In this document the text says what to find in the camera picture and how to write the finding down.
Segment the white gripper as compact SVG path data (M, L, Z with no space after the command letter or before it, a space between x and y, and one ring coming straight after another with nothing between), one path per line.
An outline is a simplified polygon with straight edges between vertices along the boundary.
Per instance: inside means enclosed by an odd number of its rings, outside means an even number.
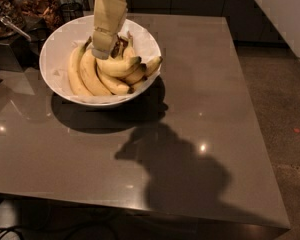
M126 14L126 0L95 0L92 44L96 58L106 60L109 57Z

